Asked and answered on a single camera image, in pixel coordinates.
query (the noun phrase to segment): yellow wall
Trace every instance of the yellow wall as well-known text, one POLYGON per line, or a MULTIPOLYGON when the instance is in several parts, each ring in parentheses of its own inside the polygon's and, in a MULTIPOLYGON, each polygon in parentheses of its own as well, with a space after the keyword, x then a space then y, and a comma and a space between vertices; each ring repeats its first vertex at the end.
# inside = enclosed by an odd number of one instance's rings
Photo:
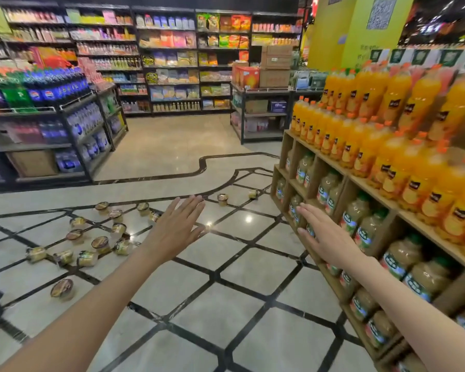
POLYGON ((329 0, 319 0, 308 54, 308 67, 328 71, 341 66, 345 45, 338 40, 348 33, 353 9, 357 0, 342 0, 328 5, 329 0))
POLYGON ((370 57, 371 49, 395 48, 407 20, 413 0, 396 0, 386 30, 367 30, 367 22, 374 0, 357 0, 341 67, 359 67, 370 57))

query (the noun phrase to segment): storage box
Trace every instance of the storage box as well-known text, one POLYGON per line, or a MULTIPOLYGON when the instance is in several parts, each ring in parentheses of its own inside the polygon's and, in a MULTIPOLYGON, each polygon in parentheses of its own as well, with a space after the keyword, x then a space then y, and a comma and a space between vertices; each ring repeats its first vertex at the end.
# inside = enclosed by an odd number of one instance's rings
POLYGON ((266 113, 268 103, 268 99, 247 100, 244 110, 246 113, 266 113))
POLYGON ((291 70, 260 70, 260 88, 288 87, 291 70))
POLYGON ((50 176, 58 174, 52 150, 33 150, 7 153, 20 177, 50 176))
POLYGON ((262 69, 290 69, 291 45, 265 45, 262 47, 262 69))
POLYGON ((241 66, 239 71, 239 87, 243 89, 258 89, 260 82, 260 69, 252 66, 241 66))
POLYGON ((269 112, 286 112, 288 102, 285 100, 269 100, 269 112))

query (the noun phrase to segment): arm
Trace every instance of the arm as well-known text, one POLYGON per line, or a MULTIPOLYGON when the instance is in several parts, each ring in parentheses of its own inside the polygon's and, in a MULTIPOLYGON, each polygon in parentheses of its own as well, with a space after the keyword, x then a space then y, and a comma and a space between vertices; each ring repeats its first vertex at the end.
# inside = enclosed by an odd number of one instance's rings
POLYGON ((203 227, 191 231, 205 207, 202 197, 191 196, 175 208, 178 203, 176 198, 124 263, 5 362, 0 372, 86 371, 112 325, 150 274, 203 231, 203 227))
POLYGON ((465 371, 465 330, 363 254, 351 237, 321 210, 301 204, 318 242, 298 233, 325 261, 344 269, 367 289, 394 322, 429 371, 465 371))

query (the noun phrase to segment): forearm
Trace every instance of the forearm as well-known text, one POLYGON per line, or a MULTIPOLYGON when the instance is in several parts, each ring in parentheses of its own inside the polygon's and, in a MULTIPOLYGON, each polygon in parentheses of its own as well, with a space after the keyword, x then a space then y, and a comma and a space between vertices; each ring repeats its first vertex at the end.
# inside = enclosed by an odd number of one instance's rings
POLYGON ((0 372, 86 371, 124 307, 158 266, 147 251, 136 249, 111 275, 3 364, 0 372))
POLYGON ((349 273, 394 322, 429 371, 465 371, 465 330, 362 255, 349 273))

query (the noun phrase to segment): hand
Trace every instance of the hand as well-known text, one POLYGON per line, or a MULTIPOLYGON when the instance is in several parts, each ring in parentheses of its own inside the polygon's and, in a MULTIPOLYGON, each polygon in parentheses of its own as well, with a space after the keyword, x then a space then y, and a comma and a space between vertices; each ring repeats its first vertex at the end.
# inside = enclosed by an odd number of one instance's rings
POLYGON ((191 230, 205 207, 202 196, 189 196, 181 205, 175 198, 157 221, 138 249, 145 249, 157 259, 158 264, 172 260, 196 241, 205 227, 191 230))
POLYGON ((298 228, 299 235, 324 261, 337 268, 350 270, 358 260, 365 258, 352 238, 322 210, 301 203, 297 211, 312 225, 318 241, 302 228, 298 228))

